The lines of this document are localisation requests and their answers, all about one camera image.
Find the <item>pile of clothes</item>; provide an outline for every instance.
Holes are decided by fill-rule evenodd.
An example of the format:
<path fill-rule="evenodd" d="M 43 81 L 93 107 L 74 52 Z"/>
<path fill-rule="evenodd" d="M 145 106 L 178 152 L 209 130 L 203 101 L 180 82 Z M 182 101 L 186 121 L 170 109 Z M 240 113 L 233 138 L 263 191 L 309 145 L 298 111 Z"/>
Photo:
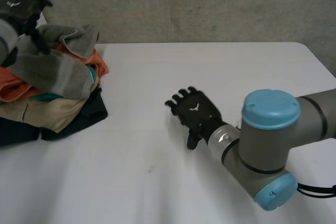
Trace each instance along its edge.
<path fill-rule="evenodd" d="M 0 67 L 0 146 L 57 140 L 108 115 L 100 78 L 109 69 L 94 46 L 98 31 L 43 25 L 38 31 L 51 49 L 45 55 L 21 36 L 16 62 Z"/>

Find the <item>gray wall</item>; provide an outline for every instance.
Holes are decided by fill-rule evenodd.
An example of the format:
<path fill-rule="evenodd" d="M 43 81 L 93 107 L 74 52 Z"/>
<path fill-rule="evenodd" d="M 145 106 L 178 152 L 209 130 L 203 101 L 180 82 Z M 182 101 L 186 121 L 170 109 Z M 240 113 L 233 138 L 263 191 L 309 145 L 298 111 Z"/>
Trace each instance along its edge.
<path fill-rule="evenodd" d="M 49 23 L 94 23 L 101 43 L 297 41 L 336 75 L 336 0 L 52 0 Z"/>

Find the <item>white table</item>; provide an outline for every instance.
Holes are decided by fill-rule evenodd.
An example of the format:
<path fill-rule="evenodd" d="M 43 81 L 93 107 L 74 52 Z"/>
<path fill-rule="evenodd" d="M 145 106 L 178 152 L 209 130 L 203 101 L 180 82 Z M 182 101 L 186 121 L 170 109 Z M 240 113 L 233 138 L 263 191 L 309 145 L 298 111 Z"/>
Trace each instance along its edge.
<path fill-rule="evenodd" d="M 297 193 L 260 209 L 204 141 L 185 147 L 187 129 L 164 106 L 178 89 L 203 90 L 236 124 L 257 89 L 295 96 L 336 88 L 336 79 L 297 43 L 98 45 L 109 117 L 67 139 L 0 150 L 1 224 L 335 223 L 336 200 Z M 336 184 L 336 142 L 292 150 L 299 182 Z"/>

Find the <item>gray cloth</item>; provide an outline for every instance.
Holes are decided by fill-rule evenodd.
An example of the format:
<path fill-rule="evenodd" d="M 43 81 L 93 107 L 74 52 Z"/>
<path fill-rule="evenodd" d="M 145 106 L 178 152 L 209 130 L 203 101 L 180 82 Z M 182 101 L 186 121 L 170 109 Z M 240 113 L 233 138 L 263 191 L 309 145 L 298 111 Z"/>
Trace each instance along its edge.
<path fill-rule="evenodd" d="M 25 40 L 30 38 L 19 41 L 16 62 L 9 67 L 13 74 L 47 93 L 68 99 L 90 97 L 93 78 L 87 66 L 56 49 L 51 49 L 49 55 L 20 52 Z"/>
<path fill-rule="evenodd" d="M 28 36 L 19 38 L 17 60 L 10 67 L 13 74 L 37 89 L 68 99 L 89 98 L 93 78 L 90 70 L 67 54 L 56 50 L 62 43 L 74 55 L 89 59 L 98 32 L 93 25 L 81 28 L 42 25 L 39 32 L 51 48 L 49 55 L 38 52 Z"/>
<path fill-rule="evenodd" d="M 42 25 L 37 28 L 50 48 L 56 48 L 62 43 L 74 55 L 89 59 L 98 39 L 98 30 L 94 25 L 85 25 L 79 28 Z"/>

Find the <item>beige fabric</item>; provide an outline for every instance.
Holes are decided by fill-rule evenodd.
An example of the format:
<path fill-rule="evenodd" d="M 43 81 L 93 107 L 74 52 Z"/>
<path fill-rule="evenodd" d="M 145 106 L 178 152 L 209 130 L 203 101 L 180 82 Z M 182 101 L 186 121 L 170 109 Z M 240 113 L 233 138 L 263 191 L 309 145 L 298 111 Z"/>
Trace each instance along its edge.
<path fill-rule="evenodd" d="M 59 133 L 73 121 L 86 100 L 57 98 L 50 102 L 40 102 L 27 98 L 0 104 L 0 117 Z"/>

